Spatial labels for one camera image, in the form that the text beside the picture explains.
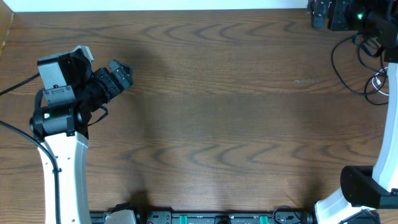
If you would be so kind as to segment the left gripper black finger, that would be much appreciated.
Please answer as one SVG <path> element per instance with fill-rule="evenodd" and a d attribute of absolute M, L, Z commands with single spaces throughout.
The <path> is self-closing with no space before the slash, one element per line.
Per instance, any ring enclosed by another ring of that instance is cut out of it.
<path fill-rule="evenodd" d="M 111 60 L 108 65 L 113 71 L 113 74 L 116 77 L 118 83 L 123 87 L 123 90 L 127 90 L 129 88 L 129 83 L 124 77 L 125 73 L 121 67 L 121 62 L 117 60 Z"/>
<path fill-rule="evenodd" d="M 121 63 L 121 67 L 124 70 L 124 77 L 127 80 L 127 82 L 129 83 L 129 86 L 133 85 L 133 69 L 130 65 L 125 64 L 125 63 Z"/>

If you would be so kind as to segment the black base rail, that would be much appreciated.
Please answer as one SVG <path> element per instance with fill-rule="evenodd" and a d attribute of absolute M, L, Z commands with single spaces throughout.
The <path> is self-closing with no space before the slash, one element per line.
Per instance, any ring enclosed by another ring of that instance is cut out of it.
<path fill-rule="evenodd" d="M 92 223 L 105 223 L 110 213 L 90 212 Z M 137 223 L 148 224 L 296 224 L 317 223 L 308 212 L 292 212 L 278 210 L 266 213 L 177 213 L 177 212 L 147 212 L 140 217 L 136 215 Z M 346 218 L 348 224 L 381 223 L 378 213 L 360 212 L 353 218 Z"/>

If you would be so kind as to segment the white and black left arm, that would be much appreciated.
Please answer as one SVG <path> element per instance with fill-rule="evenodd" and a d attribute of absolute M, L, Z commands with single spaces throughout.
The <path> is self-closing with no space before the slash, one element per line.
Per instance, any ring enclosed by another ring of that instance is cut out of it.
<path fill-rule="evenodd" d="M 90 119 L 133 84 L 131 66 L 111 60 L 94 71 L 92 62 L 83 45 L 37 61 L 44 89 L 35 96 L 29 124 L 44 172 L 46 223 L 91 223 L 86 188 Z"/>

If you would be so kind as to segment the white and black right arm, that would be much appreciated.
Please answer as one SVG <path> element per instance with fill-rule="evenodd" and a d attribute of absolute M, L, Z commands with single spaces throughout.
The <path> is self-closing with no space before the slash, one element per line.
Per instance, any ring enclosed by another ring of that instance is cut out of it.
<path fill-rule="evenodd" d="M 340 187 L 305 212 L 302 223 L 380 223 L 377 210 L 397 208 L 397 1 L 313 0 L 308 2 L 312 27 L 350 31 L 359 63 L 372 71 L 362 90 L 350 92 L 379 106 L 381 114 L 363 114 L 361 140 L 378 139 L 381 149 L 372 166 L 346 166 Z"/>

